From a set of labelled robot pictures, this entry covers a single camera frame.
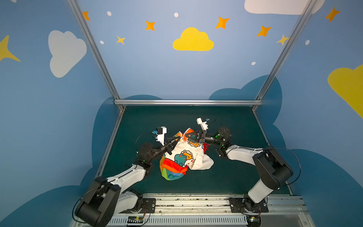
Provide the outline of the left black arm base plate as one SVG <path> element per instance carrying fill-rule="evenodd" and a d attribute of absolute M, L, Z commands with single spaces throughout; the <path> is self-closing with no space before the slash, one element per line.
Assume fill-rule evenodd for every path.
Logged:
<path fill-rule="evenodd" d="M 138 201 L 135 208 L 130 210 L 123 211 L 122 213 L 134 213 L 134 214 L 143 214 L 143 213 L 155 213 L 156 209 L 156 199 L 155 198 L 144 198 L 141 201 Z"/>

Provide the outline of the right small black connector box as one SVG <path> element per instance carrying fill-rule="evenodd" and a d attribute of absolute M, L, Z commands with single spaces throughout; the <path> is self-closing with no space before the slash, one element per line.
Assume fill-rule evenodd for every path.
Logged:
<path fill-rule="evenodd" d="M 246 216 L 247 227 L 260 227 L 261 217 L 260 216 Z"/>

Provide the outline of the right slanted aluminium post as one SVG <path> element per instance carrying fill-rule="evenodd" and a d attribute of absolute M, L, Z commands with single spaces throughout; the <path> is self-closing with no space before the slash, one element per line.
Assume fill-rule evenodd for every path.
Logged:
<path fill-rule="evenodd" d="M 264 81 L 260 91 L 258 92 L 256 98 L 255 98 L 255 102 L 256 103 L 261 103 L 262 104 L 262 100 L 265 96 L 265 94 L 267 93 L 268 89 L 270 88 L 273 80 L 275 79 L 275 77 L 277 76 L 278 72 L 280 71 L 281 67 L 283 66 L 285 60 L 287 59 L 290 51 L 293 49 L 293 46 L 295 44 L 295 42 L 298 40 L 300 34 L 302 33 L 303 29 L 305 28 L 306 24 L 308 23 L 309 19 L 311 18 L 312 14 L 313 14 L 313 9 L 315 7 L 315 5 L 318 3 L 317 0 L 310 0 L 307 2 L 305 8 L 303 9 L 299 19 L 297 20 L 289 39 L 287 40 L 287 42 L 285 42 L 283 49 L 281 51 L 281 53 L 279 54 L 272 70 L 270 71 L 270 73 L 268 74 L 266 80 Z"/>

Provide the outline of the right side table edge rail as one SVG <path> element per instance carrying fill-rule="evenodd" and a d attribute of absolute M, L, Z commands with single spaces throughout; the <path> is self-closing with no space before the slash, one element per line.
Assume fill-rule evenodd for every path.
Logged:
<path fill-rule="evenodd" d="M 292 183 L 299 174 L 299 164 L 296 161 L 294 154 L 287 150 L 287 146 L 281 131 L 274 125 L 281 110 L 281 104 L 278 103 L 264 103 L 256 107 L 253 111 L 262 133 L 268 145 L 277 148 L 277 151 L 284 158 L 284 160 L 293 169 L 293 176 L 289 178 L 283 185 Z"/>

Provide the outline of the left small circuit board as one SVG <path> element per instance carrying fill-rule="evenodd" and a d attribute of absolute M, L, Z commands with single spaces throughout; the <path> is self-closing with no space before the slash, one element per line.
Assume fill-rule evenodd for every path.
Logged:
<path fill-rule="evenodd" d="M 144 224 L 144 218 L 141 216 L 128 216 L 127 226 L 142 226 Z"/>

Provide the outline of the slanted aluminium post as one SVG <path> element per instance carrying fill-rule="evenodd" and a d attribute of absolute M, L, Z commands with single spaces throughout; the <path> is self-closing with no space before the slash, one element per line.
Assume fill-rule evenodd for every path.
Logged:
<path fill-rule="evenodd" d="M 256 103 L 261 103 L 262 104 L 262 100 L 265 96 L 265 94 L 267 93 L 268 89 L 270 88 L 273 80 L 275 79 L 275 77 L 277 76 L 278 72 L 280 71 L 281 67 L 283 66 L 285 60 L 287 59 L 290 51 L 293 49 L 293 46 L 295 44 L 295 42 L 298 40 L 300 34 L 302 33 L 303 29 L 305 28 L 306 24 L 308 23 L 309 19 L 311 18 L 312 14 L 313 14 L 313 9 L 315 7 L 315 5 L 318 3 L 317 0 L 310 0 L 307 2 L 305 8 L 303 9 L 299 19 L 297 20 L 289 39 L 287 40 L 287 42 L 285 42 L 283 49 L 281 51 L 281 53 L 279 54 L 272 70 L 270 71 L 270 73 L 268 74 L 266 80 L 264 81 L 260 91 L 258 92 L 256 98 L 255 98 L 255 102 Z"/>
<path fill-rule="evenodd" d="M 101 56 L 101 53 L 97 47 L 97 44 L 95 42 L 95 39 L 90 31 L 90 28 L 88 26 L 87 20 L 85 19 L 83 12 L 81 11 L 81 7 L 78 1 L 76 0 L 67 0 L 67 3 L 77 20 L 77 23 L 87 41 L 87 44 L 96 60 L 96 63 L 108 85 L 108 88 L 113 96 L 114 99 L 119 99 L 120 96 L 117 92 L 116 86 L 112 80 L 112 77 L 106 67 L 106 64 Z"/>

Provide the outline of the left side table edge rail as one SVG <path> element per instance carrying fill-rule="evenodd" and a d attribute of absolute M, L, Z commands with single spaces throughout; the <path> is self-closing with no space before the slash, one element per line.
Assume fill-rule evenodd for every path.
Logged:
<path fill-rule="evenodd" d="M 97 172 L 96 172 L 96 174 L 95 174 L 95 178 L 100 177 L 100 176 L 102 176 L 102 174 L 103 174 L 103 171 L 104 171 L 104 169 L 105 169 L 105 166 L 106 166 L 106 163 L 107 163 L 107 160 L 108 160 L 109 154 L 110 154 L 111 149 L 112 149 L 112 146 L 113 146 L 113 143 L 114 143 L 114 141 L 115 141 L 115 137 L 116 137 L 116 135 L 117 135 L 117 131 L 118 131 L 118 129 L 119 129 L 119 126 L 120 126 L 120 123 L 121 123 L 121 120 L 122 120 L 123 114 L 124 114 L 124 108 L 121 108 L 121 109 L 120 109 L 120 112 L 119 112 L 119 114 L 118 114 L 118 118 L 117 118 L 117 120 L 116 120 L 116 122 L 115 122 L 115 125 L 114 125 L 114 128 L 113 128 L 113 131 L 112 131 L 111 137 L 110 137 L 109 142 L 108 142 L 108 144 L 107 144 L 106 150 L 105 150 L 105 152 L 104 152 L 104 155 L 103 155 L 103 157 L 102 157 L 102 160 L 101 160 L 101 162 L 100 162 L 100 165 L 99 165 L 99 167 L 98 167 L 98 170 L 97 170 Z"/>

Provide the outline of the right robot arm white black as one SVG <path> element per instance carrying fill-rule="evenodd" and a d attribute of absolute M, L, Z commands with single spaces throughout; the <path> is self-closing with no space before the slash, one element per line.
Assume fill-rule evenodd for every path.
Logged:
<path fill-rule="evenodd" d="M 193 142 L 214 145 L 222 158 L 244 162 L 256 167 L 260 179 L 244 196 L 244 207 L 251 211 L 264 205 L 265 199 L 274 191 L 287 186 L 294 175 L 291 166 L 278 152 L 278 148 L 248 148 L 230 143 L 232 134 L 222 126 L 214 134 L 206 130 L 188 132 L 187 139 Z"/>

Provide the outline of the left slanted aluminium post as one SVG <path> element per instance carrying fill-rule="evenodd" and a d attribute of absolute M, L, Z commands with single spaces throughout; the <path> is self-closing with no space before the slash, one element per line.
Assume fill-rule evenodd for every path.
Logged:
<path fill-rule="evenodd" d="M 81 7 L 78 1 L 76 0 L 67 0 L 67 3 L 77 20 L 77 23 L 87 41 L 87 44 L 96 60 L 96 63 L 108 85 L 108 88 L 113 96 L 114 99 L 119 99 L 120 96 L 117 92 L 116 86 L 112 80 L 112 77 L 106 67 L 106 64 L 101 56 L 101 53 L 97 47 L 97 44 L 95 42 L 95 39 L 90 31 L 90 28 L 88 26 L 87 20 L 85 19 L 83 12 L 81 11 Z"/>

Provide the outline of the back horizontal aluminium rail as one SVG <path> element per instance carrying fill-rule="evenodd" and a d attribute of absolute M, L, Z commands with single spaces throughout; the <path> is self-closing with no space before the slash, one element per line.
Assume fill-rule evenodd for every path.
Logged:
<path fill-rule="evenodd" d="M 146 100 L 115 99 L 116 105 L 126 106 L 261 106 L 261 100 Z"/>

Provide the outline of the rainbow and white kids jacket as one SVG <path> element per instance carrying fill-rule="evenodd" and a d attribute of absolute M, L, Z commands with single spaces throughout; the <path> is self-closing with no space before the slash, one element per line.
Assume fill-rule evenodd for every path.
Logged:
<path fill-rule="evenodd" d="M 166 152 L 160 160 L 161 175 L 168 181 L 182 178 L 188 170 L 207 170 L 214 164 L 213 159 L 205 154 L 209 145 L 188 139 L 185 134 L 189 132 L 193 132 L 193 129 L 188 128 L 184 133 L 178 132 L 176 136 L 181 139 L 172 154 Z"/>

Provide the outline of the table edge rail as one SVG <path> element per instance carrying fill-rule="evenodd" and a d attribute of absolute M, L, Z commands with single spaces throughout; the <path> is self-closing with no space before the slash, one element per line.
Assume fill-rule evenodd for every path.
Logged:
<path fill-rule="evenodd" d="M 278 103 L 264 103 L 256 107 L 253 111 L 262 133 L 268 145 L 277 148 L 277 151 L 284 158 L 284 160 L 293 169 L 293 176 L 289 178 L 283 185 L 292 183 L 299 174 L 299 164 L 296 161 L 294 154 L 287 150 L 287 146 L 281 131 L 274 125 L 281 110 L 281 104 Z"/>
<path fill-rule="evenodd" d="M 119 126 L 120 126 L 120 123 L 121 123 L 121 120 L 122 120 L 123 114 L 124 114 L 124 108 L 121 108 L 121 109 L 120 109 L 120 112 L 119 112 L 119 114 L 118 114 L 118 118 L 117 118 L 117 120 L 116 120 L 116 122 L 115 122 L 115 125 L 114 125 L 114 128 L 113 128 L 113 131 L 112 131 L 111 137 L 110 137 L 109 142 L 108 142 L 108 144 L 107 144 L 106 150 L 105 150 L 105 152 L 104 152 L 104 155 L 103 155 L 103 157 L 102 157 L 102 160 L 101 160 L 101 162 L 100 162 L 100 165 L 99 165 L 99 167 L 98 167 L 98 170 L 97 170 L 97 172 L 96 172 L 96 174 L 95 174 L 95 178 L 100 177 L 100 176 L 102 176 L 102 174 L 103 174 L 103 171 L 104 171 L 104 169 L 105 169 L 105 166 L 106 166 L 106 163 L 107 163 L 107 160 L 108 160 L 109 154 L 110 154 L 111 149 L 112 149 L 112 146 L 113 146 L 113 143 L 114 143 L 114 141 L 115 141 L 115 137 L 116 137 L 116 135 L 117 135 L 117 131 L 118 131 L 118 129 L 119 129 Z"/>

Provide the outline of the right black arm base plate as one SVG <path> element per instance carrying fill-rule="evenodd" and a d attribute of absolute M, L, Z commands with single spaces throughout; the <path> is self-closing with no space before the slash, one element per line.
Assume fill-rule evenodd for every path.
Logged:
<path fill-rule="evenodd" d="M 255 203 L 250 198 L 244 197 L 230 197 L 228 199 L 232 213 L 268 213 L 268 206 L 266 199 L 259 203 Z"/>

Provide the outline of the front aluminium rail frame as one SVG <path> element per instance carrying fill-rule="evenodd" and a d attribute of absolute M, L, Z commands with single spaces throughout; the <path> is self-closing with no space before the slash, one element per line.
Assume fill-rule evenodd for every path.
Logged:
<path fill-rule="evenodd" d="M 228 199 L 241 194 L 144 194 L 155 198 L 155 213 L 118 213 L 105 227 L 246 227 L 246 216 L 260 216 L 261 227 L 313 227 L 314 221 L 300 196 L 271 195 L 268 213 L 232 213 Z M 144 218 L 142 226 L 127 226 L 128 216 Z M 73 227 L 91 227 L 73 221 Z"/>

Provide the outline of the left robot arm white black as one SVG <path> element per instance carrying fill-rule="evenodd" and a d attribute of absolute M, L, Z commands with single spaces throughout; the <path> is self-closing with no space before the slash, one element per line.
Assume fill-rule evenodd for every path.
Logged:
<path fill-rule="evenodd" d="M 149 174 L 155 159 L 165 153 L 171 154 L 180 139 L 180 136 L 166 138 L 164 145 L 158 148 L 146 142 L 128 170 L 108 178 L 95 178 L 88 191 L 75 203 L 71 213 L 73 220 L 92 227 L 105 227 L 113 215 L 136 208 L 142 194 L 127 189 Z"/>

